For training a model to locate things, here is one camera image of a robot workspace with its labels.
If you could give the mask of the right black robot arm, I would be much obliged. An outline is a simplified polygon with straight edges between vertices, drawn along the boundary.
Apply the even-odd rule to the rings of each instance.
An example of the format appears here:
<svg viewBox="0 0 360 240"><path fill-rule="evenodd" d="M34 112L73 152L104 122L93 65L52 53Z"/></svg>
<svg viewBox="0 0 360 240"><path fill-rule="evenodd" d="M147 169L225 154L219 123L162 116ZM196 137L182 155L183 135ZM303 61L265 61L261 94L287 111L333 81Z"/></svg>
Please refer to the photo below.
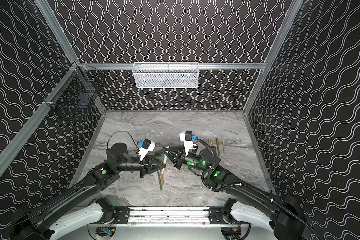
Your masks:
<svg viewBox="0 0 360 240"><path fill-rule="evenodd" d="M248 203L265 214L271 220L268 225L277 239L301 240L305 229L318 239L323 239L306 221L294 198L281 198L239 179L220 166L221 158L216 148L206 147L196 154L194 150L186 152L183 146L167 146L162 152L177 169L187 165L191 169L202 171L202 182L212 192L226 192L239 202Z"/></svg>

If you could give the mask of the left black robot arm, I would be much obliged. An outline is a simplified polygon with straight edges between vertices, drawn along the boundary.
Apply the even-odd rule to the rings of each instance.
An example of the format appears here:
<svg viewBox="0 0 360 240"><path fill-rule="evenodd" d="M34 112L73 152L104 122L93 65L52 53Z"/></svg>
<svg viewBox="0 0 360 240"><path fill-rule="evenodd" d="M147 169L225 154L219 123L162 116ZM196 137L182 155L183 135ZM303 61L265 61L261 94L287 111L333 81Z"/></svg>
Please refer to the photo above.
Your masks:
<svg viewBox="0 0 360 240"><path fill-rule="evenodd" d="M11 220L12 240L57 240L85 225L102 222L112 225L120 217L106 198L74 211L79 203L103 191L120 177L120 172L139 172L140 177L153 174L166 164L151 155L131 157L127 145L116 143L106 150L107 158L82 180L51 201L33 209L18 210Z"/></svg>

